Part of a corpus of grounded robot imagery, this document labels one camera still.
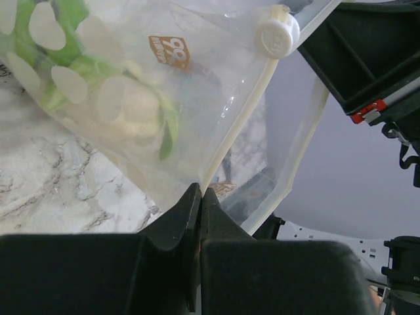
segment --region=marble countertop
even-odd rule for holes
[[[232,147],[229,178],[222,167],[215,177],[220,198],[266,165],[263,102],[258,108]],[[161,215],[100,152],[38,108],[4,66],[0,148],[0,234],[137,232]]]

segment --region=plastic bag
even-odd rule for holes
[[[299,52],[279,63],[211,183],[246,232],[253,234],[291,191],[328,96]]]
[[[165,210],[209,186],[299,26],[339,1],[224,2],[2,0],[0,59]]]

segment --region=white plastic part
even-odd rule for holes
[[[270,117],[266,120],[266,128],[269,145],[268,166],[278,173],[275,189],[241,224],[241,227],[250,235],[258,230],[290,193],[297,169],[327,104],[328,89],[315,73],[308,73],[308,70],[303,57],[295,51],[287,62],[279,63],[277,75],[274,75],[272,83],[266,90],[266,97],[270,96],[272,99],[272,96],[276,95],[277,98],[275,103],[270,103],[273,100],[267,101],[266,109],[270,111]],[[305,113],[303,117],[298,114],[299,111]],[[280,148],[288,147],[287,156],[284,155],[285,151],[277,149],[274,144]],[[241,169],[242,165],[239,164],[235,168]]]
[[[41,79],[25,60],[13,52],[8,52],[7,61],[9,62],[9,67],[14,76],[29,93],[35,93],[39,90],[41,86]]]
[[[332,241],[349,246],[359,258],[366,279],[377,287],[386,287],[388,278],[382,274],[382,267],[389,266],[389,248],[384,240],[362,240],[303,228],[286,222],[280,226],[277,240],[280,241]]]
[[[256,31],[258,51],[270,59],[289,56],[299,40],[299,23],[289,13],[284,20],[270,19],[262,22]]]
[[[0,33],[10,35],[16,24],[18,0],[0,0]]]
[[[66,34],[48,2],[36,5],[29,21],[29,33],[33,41],[45,49],[59,51],[66,46]]]
[[[311,36],[341,2],[341,0],[313,0],[310,5],[295,15],[301,27],[301,36],[296,48]]]

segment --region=red latch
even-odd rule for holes
[[[382,112],[386,110],[388,106],[383,100],[377,100],[376,102],[366,106],[363,110],[360,110],[357,114],[351,116],[354,123],[361,123],[365,120],[364,116],[372,111]]]

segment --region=plastic cap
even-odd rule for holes
[[[270,19],[260,23],[256,33],[257,50],[270,59],[281,59],[295,50],[300,36],[299,23],[288,14],[286,22]]]

